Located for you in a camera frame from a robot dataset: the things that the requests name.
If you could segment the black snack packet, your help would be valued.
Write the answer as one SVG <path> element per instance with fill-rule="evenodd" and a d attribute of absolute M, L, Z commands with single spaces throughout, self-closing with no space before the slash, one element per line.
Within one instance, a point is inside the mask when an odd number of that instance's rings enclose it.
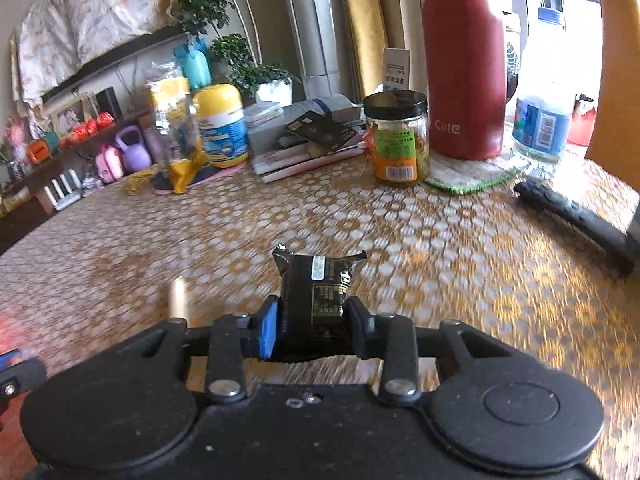
<path fill-rule="evenodd" d="M 337 338 L 345 327 L 352 280 L 368 256 L 294 254 L 279 244 L 272 256 L 281 277 L 281 332 L 290 338 Z"/>

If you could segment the wooden tv cabinet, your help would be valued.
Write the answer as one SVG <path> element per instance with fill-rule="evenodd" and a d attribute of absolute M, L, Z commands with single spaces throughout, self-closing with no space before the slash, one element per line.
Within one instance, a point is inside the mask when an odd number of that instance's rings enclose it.
<path fill-rule="evenodd" d="M 21 192 L 23 188 L 28 188 L 30 196 L 44 200 L 46 194 L 44 194 L 43 188 L 49 185 L 52 179 L 57 179 L 60 174 L 65 174 L 67 182 L 73 185 L 74 181 L 68 175 L 68 170 L 73 169 L 78 178 L 82 179 L 85 170 L 93 166 L 94 159 L 98 156 L 101 148 L 114 144 L 116 133 L 131 125 L 138 126 L 143 130 L 152 124 L 152 119 L 152 112 L 149 108 L 122 116 L 114 125 L 100 130 L 94 136 L 90 136 L 90 138 L 72 145 L 70 148 L 66 148 L 47 159 L 24 179 L 5 188 L 1 192 L 1 197 L 11 197 Z"/>

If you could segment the yellow crumpled wrapper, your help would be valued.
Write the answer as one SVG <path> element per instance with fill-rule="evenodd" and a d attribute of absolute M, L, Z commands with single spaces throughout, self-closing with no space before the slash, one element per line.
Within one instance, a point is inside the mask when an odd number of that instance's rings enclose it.
<path fill-rule="evenodd" d="M 143 170 L 134 172 L 126 177 L 124 183 L 124 190 L 127 195 L 136 195 L 145 188 L 149 188 L 152 185 L 152 180 L 157 174 L 155 167 L 145 168 Z"/>

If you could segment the stack of books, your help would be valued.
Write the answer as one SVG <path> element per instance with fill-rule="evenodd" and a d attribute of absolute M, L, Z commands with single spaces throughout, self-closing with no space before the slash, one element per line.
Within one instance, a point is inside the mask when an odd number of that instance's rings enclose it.
<path fill-rule="evenodd" d="M 245 110 L 250 164 L 265 183 L 353 158 L 364 152 L 362 109 L 346 96 Z"/>

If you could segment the glass jar black lid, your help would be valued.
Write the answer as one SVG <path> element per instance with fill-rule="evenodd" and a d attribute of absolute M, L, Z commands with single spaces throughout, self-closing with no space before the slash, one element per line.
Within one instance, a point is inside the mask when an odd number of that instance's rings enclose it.
<path fill-rule="evenodd" d="M 430 172 L 426 96 L 390 89 L 367 96 L 362 108 L 374 176 L 391 185 L 425 181 Z"/>

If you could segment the purple kettlebell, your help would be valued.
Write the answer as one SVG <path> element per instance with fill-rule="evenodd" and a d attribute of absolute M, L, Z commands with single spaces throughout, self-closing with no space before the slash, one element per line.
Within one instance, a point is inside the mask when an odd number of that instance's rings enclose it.
<path fill-rule="evenodd" d="M 142 132 L 138 126 L 122 128 L 115 134 L 114 141 L 122 155 L 122 162 L 129 172 L 138 172 L 152 165 L 151 155 L 144 145 Z"/>

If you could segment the black remote control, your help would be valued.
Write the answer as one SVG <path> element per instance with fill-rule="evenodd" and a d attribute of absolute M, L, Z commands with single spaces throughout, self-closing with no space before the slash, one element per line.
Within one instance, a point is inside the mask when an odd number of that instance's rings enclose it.
<path fill-rule="evenodd" d="M 618 264 L 623 274 L 631 274 L 639 265 L 639 243 L 629 232 L 617 229 L 594 211 L 535 179 L 518 182 L 513 191 L 528 206 L 554 214 L 590 238 Z"/>

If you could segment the pink small bag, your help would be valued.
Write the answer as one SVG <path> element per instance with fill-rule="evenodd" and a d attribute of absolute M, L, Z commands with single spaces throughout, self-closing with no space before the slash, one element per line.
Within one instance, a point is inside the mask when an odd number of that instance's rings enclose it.
<path fill-rule="evenodd" d="M 102 146 L 94 160 L 98 176 L 104 184 L 111 184 L 124 176 L 124 167 L 120 160 L 119 150 L 114 146 Z"/>

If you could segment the yellow lid white bottle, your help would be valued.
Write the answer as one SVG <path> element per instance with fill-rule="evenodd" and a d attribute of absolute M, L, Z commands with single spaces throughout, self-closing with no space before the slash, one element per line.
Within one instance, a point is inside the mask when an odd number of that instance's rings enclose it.
<path fill-rule="evenodd" d="M 232 84 L 214 84 L 193 98 L 203 150 L 214 167 L 231 168 L 248 159 L 248 130 L 241 93 Z"/>

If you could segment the clear plastic water bottle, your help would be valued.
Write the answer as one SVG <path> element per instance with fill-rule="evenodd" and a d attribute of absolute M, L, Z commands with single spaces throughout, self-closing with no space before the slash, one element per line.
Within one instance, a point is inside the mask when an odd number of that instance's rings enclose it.
<path fill-rule="evenodd" d="M 515 148 L 538 162 L 556 164 L 567 144 L 575 103 L 573 61 L 561 12 L 544 6 L 537 10 L 515 97 Z"/>

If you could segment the black speaker cylinder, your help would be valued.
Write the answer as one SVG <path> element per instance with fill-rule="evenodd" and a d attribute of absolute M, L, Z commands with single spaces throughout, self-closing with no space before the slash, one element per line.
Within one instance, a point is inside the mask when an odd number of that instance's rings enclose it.
<path fill-rule="evenodd" d="M 122 117 L 122 110 L 113 87 L 108 87 L 96 94 L 96 104 L 101 113 L 108 113 L 114 119 Z"/>

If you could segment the teal spray bottle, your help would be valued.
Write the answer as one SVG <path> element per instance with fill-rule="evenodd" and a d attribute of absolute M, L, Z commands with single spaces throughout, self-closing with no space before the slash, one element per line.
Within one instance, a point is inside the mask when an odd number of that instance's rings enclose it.
<path fill-rule="evenodd" d="M 174 47 L 174 57 L 192 91 L 208 87 L 212 83 L 206 44 L 202 38 L 192 39 L 186 44 Z"/>

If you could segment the dark red thermos bottle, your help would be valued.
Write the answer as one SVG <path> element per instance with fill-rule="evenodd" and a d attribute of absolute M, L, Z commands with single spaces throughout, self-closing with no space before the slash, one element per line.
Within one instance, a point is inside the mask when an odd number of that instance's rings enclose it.
<path fill-rule="evenodd" d="M 506 116 L 501 0 L 424 0 L 422 23 L 431 148 L 496 157 Z"/>

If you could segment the potted green tree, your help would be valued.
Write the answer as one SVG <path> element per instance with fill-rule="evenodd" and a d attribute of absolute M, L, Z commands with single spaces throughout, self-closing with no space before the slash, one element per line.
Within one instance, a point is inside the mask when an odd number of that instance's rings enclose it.
<path fill-rule="evenodd" d="M 207 57 L 213 81 L 233 84 L 248 104 L 293 103 L 297 77 L 264 61 L 250 0 L 172 0 L 170 10 L 190 38 L 212 37 Z"/>

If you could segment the picture frame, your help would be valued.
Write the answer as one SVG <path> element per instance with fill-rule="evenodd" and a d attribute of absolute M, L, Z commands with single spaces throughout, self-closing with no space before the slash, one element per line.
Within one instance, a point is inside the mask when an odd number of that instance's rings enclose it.
<path fill-rule="evenodd" d="M 53 130 L 62 138 L 71 133 L 77 126 L 95 118 L 98 108 L 92 93 L 83 93 L 70 102 L 52 110 L 51 122 Z"/>

